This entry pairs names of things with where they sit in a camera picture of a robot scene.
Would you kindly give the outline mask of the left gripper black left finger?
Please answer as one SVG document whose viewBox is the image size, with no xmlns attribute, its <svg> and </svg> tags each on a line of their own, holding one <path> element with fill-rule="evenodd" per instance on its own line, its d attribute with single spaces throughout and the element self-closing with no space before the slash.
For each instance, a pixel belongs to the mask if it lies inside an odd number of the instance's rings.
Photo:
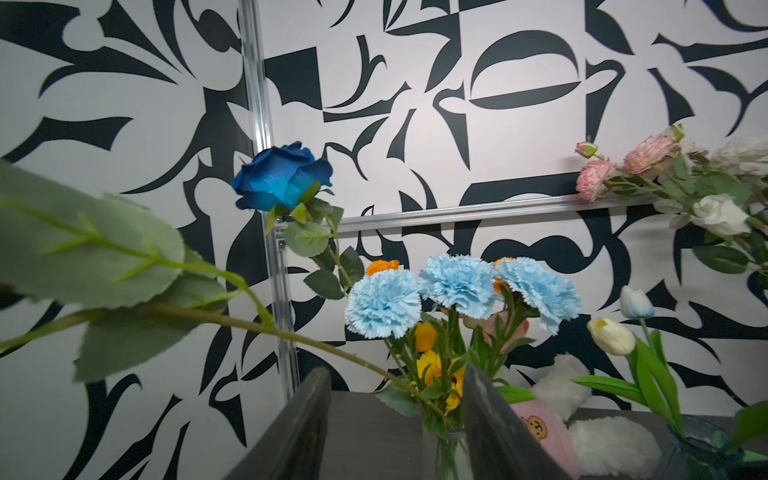
<svg viewBox="0 0 768 480">
<path fill-rule="evenodd" d="M 228 479 L 317 479 L 328 430 L 331 378 L 317 367 Z"/>
</svg>

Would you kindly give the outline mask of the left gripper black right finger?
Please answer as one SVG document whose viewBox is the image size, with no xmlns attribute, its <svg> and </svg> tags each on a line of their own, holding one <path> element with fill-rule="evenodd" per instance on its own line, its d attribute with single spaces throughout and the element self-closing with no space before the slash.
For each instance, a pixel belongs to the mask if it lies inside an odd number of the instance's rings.
<svg viewBox="0 0 768 480">
<path fill-rule="evenodd" d="M 471 367 L 461 404 L 476 479 L 567 479 L 484 372 Z"/>
</svg>

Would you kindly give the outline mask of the light blue carnation stems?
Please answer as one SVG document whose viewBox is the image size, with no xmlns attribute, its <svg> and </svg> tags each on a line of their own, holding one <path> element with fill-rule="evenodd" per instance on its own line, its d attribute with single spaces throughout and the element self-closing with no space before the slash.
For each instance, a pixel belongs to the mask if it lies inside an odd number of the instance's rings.
<svg viewBox="0 0 768 480">
<path fill-rule="evenodd" d="M 532 258 L 503 258 L 491 264 L 468 255 L 440 254 L 429 258 L 417 274 L 372 265 L 348 294 L 345 324 L 367 339 L 401 338 L 420 319 L 424 299 L 469 319 L 487 320 L 494 304 L 503 299 L 504 287 L 520 295 L 553 334 L 581 312 L 573 283 Z"/>
</svg>

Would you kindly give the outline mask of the big blue rose from bouquet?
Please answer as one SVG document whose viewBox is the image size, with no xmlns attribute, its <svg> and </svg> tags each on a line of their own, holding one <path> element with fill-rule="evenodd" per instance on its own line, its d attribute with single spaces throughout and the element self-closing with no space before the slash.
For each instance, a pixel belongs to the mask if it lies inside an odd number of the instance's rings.
<svg viewBox="0 0 768 480">
<path fill-rule="evenodd" d="M 257 322 L 224 314 L 249 292 L 244 279 L 205 262 L 148 209 L 117 196 L 95 198 L 1 166 L 1 289 L 70 305 L 61 319 L 4 340 L 3 350 L 85 325 L 74 378 L 90 383 L 140 365 L 202 324 L 300 342 L 271 314 Z"/>
</svg>

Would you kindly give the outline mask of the corner blue rose stem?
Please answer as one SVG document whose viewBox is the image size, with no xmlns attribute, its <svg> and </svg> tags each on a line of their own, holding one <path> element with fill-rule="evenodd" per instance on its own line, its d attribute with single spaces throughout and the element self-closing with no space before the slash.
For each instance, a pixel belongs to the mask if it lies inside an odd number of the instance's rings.
<svg viewBox="0 0 768 480">
<path fill-rule="evenodd" d="M 351 248 L 340 251 L 337 246 L 343 209 L 317 197 L 331 192 L 332 175 L 328 160 L 315 158 L 297 141 L 258 153 L 240 167 L 231 187 L 239 209 L 264 215 L 264 234 L 278 222 L 288 222 L 283 242 L 318 267 L 304 282 L 316 295 L 340 300 L 362 278 L 363 267 Z"/>
</svg>

